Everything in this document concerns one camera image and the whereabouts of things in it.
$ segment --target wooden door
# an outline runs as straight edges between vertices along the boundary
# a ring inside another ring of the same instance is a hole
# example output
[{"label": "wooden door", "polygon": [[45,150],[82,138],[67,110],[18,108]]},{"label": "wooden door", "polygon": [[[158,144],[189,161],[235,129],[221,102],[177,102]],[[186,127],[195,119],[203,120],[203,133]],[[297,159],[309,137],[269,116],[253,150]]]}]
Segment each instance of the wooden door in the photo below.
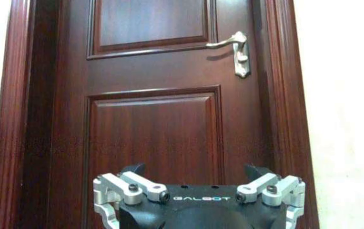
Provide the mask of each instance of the wooden door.
[{"label": "wooden door", "polygon": [[[249,35],[253,73],[235,76]],[[134,163],[162,183],[243,184],[271,166],[251,0],[62,1],[49,226],[102,227],[93,179]]]}]

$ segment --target door lock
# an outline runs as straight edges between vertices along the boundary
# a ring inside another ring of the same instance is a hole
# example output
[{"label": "door lock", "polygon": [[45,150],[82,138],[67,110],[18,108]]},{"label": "door lock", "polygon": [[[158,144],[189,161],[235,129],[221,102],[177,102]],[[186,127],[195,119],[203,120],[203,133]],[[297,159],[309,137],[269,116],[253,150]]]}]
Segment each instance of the door lock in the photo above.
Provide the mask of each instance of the door lock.
[{"label": "door lock", "polygon": [[219,49],[230,44],[234,44],[237,75],[242,78],[246,78],[251,74],[251,62],[246,34],[239,31],[233,35],[230,39],[219,43],[209,43],[207,48]]}]

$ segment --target door molding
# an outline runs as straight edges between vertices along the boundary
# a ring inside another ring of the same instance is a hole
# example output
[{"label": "door molding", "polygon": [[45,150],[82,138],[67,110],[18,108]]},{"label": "door molding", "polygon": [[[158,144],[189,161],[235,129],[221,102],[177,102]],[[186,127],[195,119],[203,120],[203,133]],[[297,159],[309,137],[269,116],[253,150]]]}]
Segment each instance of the door molding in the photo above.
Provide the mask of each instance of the door molding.
[{"label": "door molding", "polygon": [[[307,183],[301,228],[319,228],[295,6],[255,0],[258,71],[275,171]],[[13,0],[0,91],[0,228],[46,225],[58,0]]]}]

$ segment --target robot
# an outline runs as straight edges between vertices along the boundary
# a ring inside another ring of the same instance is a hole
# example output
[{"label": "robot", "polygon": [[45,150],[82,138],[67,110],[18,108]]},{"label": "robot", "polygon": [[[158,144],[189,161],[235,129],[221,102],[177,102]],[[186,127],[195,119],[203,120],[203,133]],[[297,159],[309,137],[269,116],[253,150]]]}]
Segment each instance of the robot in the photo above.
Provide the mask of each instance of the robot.
[{"label": "robot", "polygon": [[94,180],[95,212],[107,229],[295,229],[305,215],[299,177],[247,165],[249,184],[165,185],[142,176],[145,168],[129,166]]}]

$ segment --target bolt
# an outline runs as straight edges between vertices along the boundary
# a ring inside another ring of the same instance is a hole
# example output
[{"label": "bolt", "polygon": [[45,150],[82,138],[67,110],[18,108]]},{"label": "bolt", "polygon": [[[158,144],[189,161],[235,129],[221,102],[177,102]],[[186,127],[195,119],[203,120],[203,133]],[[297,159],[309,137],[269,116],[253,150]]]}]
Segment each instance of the bolt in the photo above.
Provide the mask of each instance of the bolt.
[{"label": "bolt", "polygon": [[129,185],[129,190],[133,192],[137,192],[139,190],[139,185],[138,184],[130,184]]},{"label": "bolt", "polygon": [[269,185],[267,186],[267,191],[273,194],[278,193],[278,187],[275,185]]},{"label": "bolt", "polygon": [[170,197],[171,197],[170,193],[165,191],[165,192],[162,192],[162,193],[159,194],[159,201],[161,201],[163,204],[166,204],[166,203],[169,202],[169,200],[170,200]]},{"label": "bolt", "polygon": [[237,201],[243,204],[246,201],[246,195],[243,193],[237,193]]}]

